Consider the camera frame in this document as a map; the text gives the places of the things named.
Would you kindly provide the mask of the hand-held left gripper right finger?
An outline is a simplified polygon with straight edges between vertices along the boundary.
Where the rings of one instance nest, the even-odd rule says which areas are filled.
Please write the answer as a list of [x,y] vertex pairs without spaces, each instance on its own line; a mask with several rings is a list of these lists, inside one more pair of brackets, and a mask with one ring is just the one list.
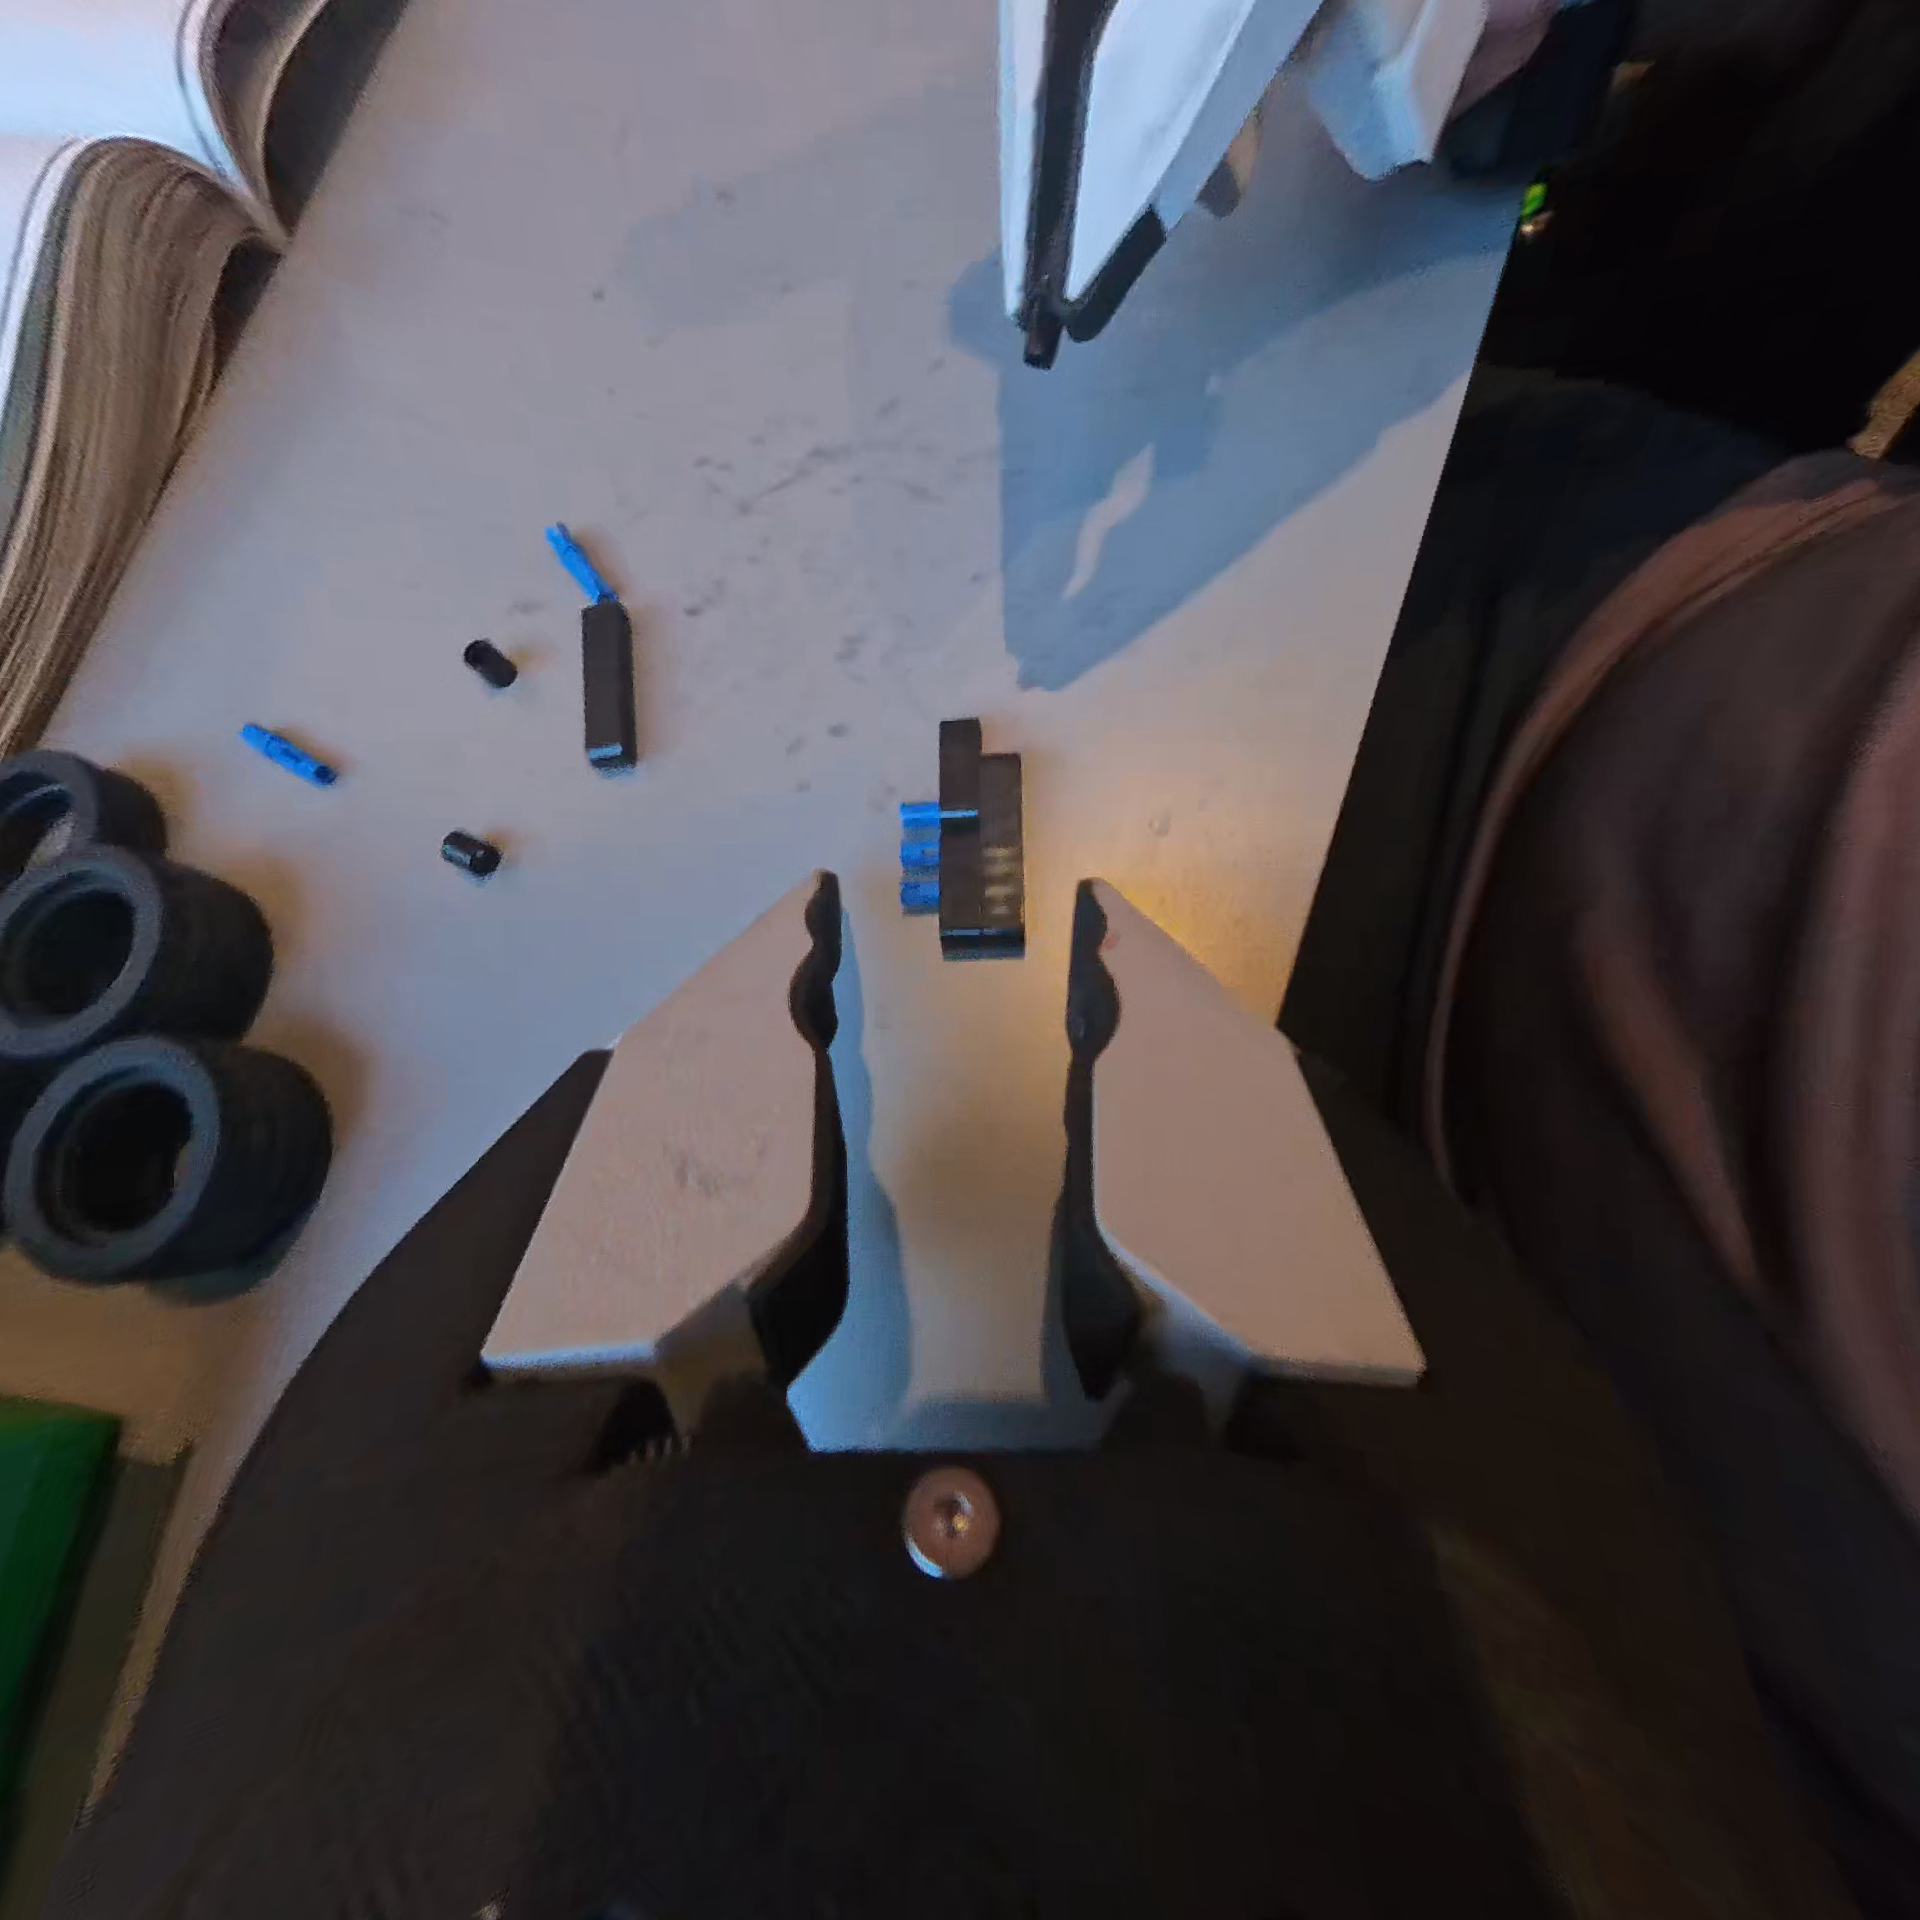
[[1304,1061],[1107,879],[1072,900],[1061,1318],[1109,1404],[1258,1377],[1414,1388],[1427,1354]]

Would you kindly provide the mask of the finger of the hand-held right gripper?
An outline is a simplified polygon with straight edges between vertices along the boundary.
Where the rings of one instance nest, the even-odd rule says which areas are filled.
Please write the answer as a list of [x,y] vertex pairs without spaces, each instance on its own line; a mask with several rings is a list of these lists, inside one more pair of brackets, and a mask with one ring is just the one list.
[[998,261],[1020,327],[1066,316],[1090,63],[1114,1],[998,1]]
[[1318,1],[1102,4],[1067,68],[1061,333],[1093,341],[1174,225],[1245,198],[1265,100]]

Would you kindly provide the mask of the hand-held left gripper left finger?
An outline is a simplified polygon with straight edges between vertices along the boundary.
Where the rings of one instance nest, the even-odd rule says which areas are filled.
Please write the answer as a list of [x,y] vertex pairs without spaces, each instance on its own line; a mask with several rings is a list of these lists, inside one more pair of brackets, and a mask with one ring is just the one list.
[[722,1384],[810,1368],[849,1306],[841,953],[841,887],[817,870],[613,1044],[491,1376],[635,1376],[691,1429]]

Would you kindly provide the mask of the long black brick beam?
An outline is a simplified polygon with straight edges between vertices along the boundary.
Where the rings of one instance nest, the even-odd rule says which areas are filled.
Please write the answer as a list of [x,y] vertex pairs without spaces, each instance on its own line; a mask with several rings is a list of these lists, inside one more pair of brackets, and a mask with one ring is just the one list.
[[978,951],[1024,953],[1024,767],[1020,752],[980,758],[978,796]]

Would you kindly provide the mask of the green plastic bin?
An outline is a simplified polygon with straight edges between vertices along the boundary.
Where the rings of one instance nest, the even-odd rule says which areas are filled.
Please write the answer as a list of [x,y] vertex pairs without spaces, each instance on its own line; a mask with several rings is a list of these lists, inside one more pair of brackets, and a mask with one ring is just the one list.
[[5,1400],[5,1884],[57,1849],[90,1780],[180,1473],[124,1450],[107,1413]]

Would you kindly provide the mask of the white desk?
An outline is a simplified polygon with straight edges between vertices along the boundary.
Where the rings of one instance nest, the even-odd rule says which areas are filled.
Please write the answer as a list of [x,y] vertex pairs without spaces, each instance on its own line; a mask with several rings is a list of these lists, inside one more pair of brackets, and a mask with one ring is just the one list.
[[[12,1273],[190,1449],[104,1761],[228,1477],[420,1213],[813,868],[849,911],[853,1304],[813,1442],[1083,1429],[1044,1333],[1072,888],[1285,997],[1517,194],[1362,182],[1293,95],[1093,341],[1002,311],[995,4],[410,4],[50,741],[278,943],[340,1134],[219,1303]],[[632,615],[586,756],[562,521]],[[461,661],[489,637],[518,681]],[[940,724],[1024,767],[1024,953],[904,913]],[[252,754],[274,729],[340,769]],[[468,879],[445,831],[501,846]]]

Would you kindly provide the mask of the black brick beam with holes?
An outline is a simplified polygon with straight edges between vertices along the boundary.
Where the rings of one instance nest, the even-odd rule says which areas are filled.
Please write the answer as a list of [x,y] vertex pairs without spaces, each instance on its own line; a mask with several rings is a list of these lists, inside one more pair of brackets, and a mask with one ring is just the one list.
[[582,608],[582,750],[597,775],[624,775],[640,756],[634,624],[603,597]]

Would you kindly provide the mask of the person's brown sweater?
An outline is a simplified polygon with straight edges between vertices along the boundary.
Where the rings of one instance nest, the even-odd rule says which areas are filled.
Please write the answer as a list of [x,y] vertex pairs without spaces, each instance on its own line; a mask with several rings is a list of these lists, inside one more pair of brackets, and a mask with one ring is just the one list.
[[1872,1916],[1916,1916],[1916,581],[1916,469],[1833,448],[1601,597],[1476,798],[1421,1081]]

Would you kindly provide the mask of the open instruction booklet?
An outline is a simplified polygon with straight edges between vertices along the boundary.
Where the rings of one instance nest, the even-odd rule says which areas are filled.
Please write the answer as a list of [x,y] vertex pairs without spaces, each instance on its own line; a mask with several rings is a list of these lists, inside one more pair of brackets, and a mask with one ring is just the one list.
[[36,744],[400,4],[3,4],[3,746]]

